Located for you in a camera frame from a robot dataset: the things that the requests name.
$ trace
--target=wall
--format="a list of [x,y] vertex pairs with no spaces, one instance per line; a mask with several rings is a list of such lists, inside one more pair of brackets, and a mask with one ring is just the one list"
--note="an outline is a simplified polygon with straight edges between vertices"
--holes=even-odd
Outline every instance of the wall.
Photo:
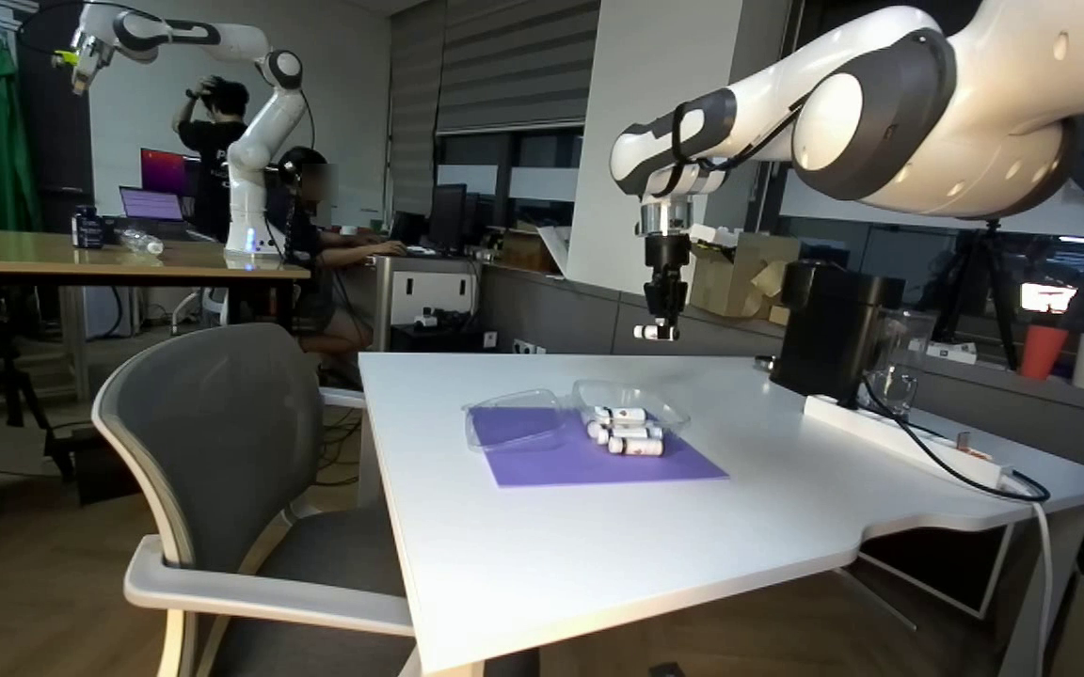
[[[389,137],[389,48],[393,22],[341,0],[149,0],[154,15],[251,22],[275,48],[306,60],[309,117],[288,144],[312,144],[330,160],[330,194],[319,220],[370,220],[384,209]],[[266,81],[248,62],[214,60],[187,46],[169,46],[154,62],[114,60],[89,88],[89,160],[98,209],[119,214],[118,184],[138,184],[138,146],[184,150],[174,117],[184,88],[207,75],[248,87],[248,121],[266,96]]]
[[730,81],[746,0],[601,0],[585,121],[585,157],[568,274],[610,290],[644,290],[641,200],[621,194],[610,150],[626,124],[654,121],[676,101]]

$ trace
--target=window blind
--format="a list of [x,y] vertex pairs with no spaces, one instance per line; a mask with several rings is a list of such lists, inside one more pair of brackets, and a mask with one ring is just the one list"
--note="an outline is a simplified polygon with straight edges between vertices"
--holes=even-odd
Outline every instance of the window blind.
[[420,2],[393,20],[393,209],[431,208],[431,129],[442,87],[445,2]]
[[600,0],[445,0],[438,134],[580,129]]

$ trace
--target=cable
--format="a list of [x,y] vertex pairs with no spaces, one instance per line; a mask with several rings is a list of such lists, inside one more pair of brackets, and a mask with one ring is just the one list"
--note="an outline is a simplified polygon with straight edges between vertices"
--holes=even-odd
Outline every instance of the cable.
[[312,114],[309,87],[301,87],[301,96],[306,96],[306,114],[309,114],[309,146],[317,146],[317,114]]
[[1045,636],[1051,636],[1051,609],[1055,609],[1055,537],[1045,525],[1044,502],[1031,502],[1034,522],[1039,522],[1039,557],[1044,557],[1044,599],[1039,599],[1039,674],[1045,674]]
[[990,497],[1004,497],[1004,498],[1022,498],[1022,502],[1045,502],[1045,498],[1051,498],[1051,488],[1045,488],[1045,483],[1039,483],[1034,476],[1027,476],[1027,475],[1020,475],[1020,470],[1014,470],[1014,467],[1004,470],[1010,480],[1022,483],[1027,491],[1014,491],[1014,488],[1001,488],[1001,483],[982,483],[982,480],[958,475],[958,470],[950,467],[937,450],[930,450],[930,443],[909,428],[908,417],[899,417],[899,414],[887,411],[887,403],[873,392],[869,379],[861,379],[861,388],[866,388],[873,411],[877,411],[879,417],[894,422],[894,423],[916,440],[916,447],[920,447],[927,457],[935,457],[946,475],[952,475],[957,480],[962,480],[962,483],[972,483],[972,488],[978,488],[978,491],[990,491]]
[[802,114],[804,96],[792,101],[792,114],[755,144],[740,146],[734,157],[728,157],[718,167],[734,174],[734,166],[748,160],[754,155],[760,155],[778,130],[787,130],[797,114]]
[[927,450],[927,457],[935,457],[946,475],[952,475],[957,480],[962,480],[972,488],[1031,502],[1034,525],[1039,525],[1039,560],[1044,560],[1039,640],[1034,640],[1039,644],[1034,646],[1034,665],[1039,665],[1039,677],[1044,677],[1045,674],[1051,604],[1055,604],[1055,541],[1051,541],[1051,522],[1045,522],[1045,510],[1044,510],[1044,502],[1051,498],[1051,488],[1039,483],[1034,476],[1020,475],[1020,470],[1004,470],[1010,475],[1004,483],[1014,483],[1014,488],[982,483],[982,480],[952,470],[946,457],[937,457],[937,450],[930,450],[930,443],[921,443],[921,437],[909,428],[908,417],[887,411],[887,403],[873,392],[869,379],[861,379],[861,388],[866,388],[869,403],[877,407],[877,414],[893,417]]
[[681,184],[686,167],[692,166],[692,157],[681,146],[686,114],[687,114],[686,101],[669,114],[669,157],[672,157],[672,166],[666,167],[666,184],[654,194],[669,194]]

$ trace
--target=red object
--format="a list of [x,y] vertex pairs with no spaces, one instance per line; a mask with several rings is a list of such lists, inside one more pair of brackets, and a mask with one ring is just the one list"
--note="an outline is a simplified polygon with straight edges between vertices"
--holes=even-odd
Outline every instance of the red object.
[[1060,330],[1060,328],[1031,323],[1027,337],[1022,337],[1020,372],[1027,379],[1045,379],[1055,372],[1059,358],[1060,358],[1064,337],[1070,337],[1070,330]]

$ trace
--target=chair armrest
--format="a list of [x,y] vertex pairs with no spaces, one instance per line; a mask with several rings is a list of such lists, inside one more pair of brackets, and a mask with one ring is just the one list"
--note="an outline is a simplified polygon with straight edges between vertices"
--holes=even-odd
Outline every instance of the chair armrest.
[[325,407],[365,411],[365,396],[350,388],[319,388]]
[[148,534],[135,546],[123,571],[123,599],[142,609],[187,609],[373,636],[415,636],[408,603],[394,594],[240,571],[169,567],[158,534]]

